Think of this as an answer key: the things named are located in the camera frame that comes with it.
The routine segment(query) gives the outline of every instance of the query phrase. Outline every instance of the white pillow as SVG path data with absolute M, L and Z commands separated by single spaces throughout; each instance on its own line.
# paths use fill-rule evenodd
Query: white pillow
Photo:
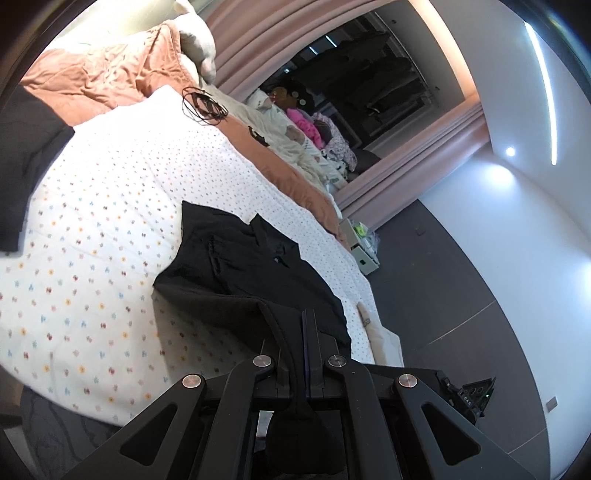
M 181 37 L 181 50 L 197 66 L 203 80 L 211 85 L 216 78 L 216 44 L 203 19 L 197 15 L 189 0 L 175 0 L 174 19 Z

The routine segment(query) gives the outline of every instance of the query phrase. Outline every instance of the mattress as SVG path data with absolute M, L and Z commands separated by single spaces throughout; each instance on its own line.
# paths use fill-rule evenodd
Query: mattress
M 341 299 L 352 356 L 373 363 L 356 305 L 377 317 L 355 260 L 171 87 L 75 127 L 31 198 L 23 247 L 0 258 L 0 364 L 89 417 L 123 425 L 188 373 L 249 358 L 229 332 L 168 304 L 155 277 L 180 245 L 183 200 L 295 240 Z

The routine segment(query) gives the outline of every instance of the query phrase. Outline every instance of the curtain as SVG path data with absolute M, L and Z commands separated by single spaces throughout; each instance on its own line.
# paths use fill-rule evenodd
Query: curtain
M 477 94 L 335 194 L 343 215 L 376 229 L 490 141 Z
M 314 40 L 390 1 L 224 0 L 206 20 L 216 42 L 216 86 L 243 101 Z

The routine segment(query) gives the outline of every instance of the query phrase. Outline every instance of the white drawer unit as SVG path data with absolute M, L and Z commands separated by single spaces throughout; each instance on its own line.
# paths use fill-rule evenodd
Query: white drawer unit
M 378 257 L 365 238 L 361 238 L 353 229 L 349 219 L 340 223 L 345 234 L 351 254 L 357 261 L 357 266 L 363 275 L 368 275 L 379 267 Z

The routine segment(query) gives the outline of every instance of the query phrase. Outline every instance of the led strip light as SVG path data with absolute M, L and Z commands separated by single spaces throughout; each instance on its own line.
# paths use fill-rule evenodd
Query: led strip light
M 548 100 L 548 113 L 550 115 L 550 161 L 552 165 L 556 165 L 558 157 L 558 139 L 557 139 L 557 127 L 556 127 L 556 109 L 554 107 L 554 95 L 552 94 L 552 87 L 550 86 L 550 75 L 548 74 L 548 68 L 542 54 L 542 48 L 538 41 L 538 35 L 534 29 L 531 28 L 529 23 L 525 23 L 525 29 L 530 36 L 531 44 L 534 47 L 535 56 L 538 57 L 538 63 L 540 64 L 540 70 L 542 71 L 542 78 L 544 80 L 544 88 L 546 90 L 546 98 Z

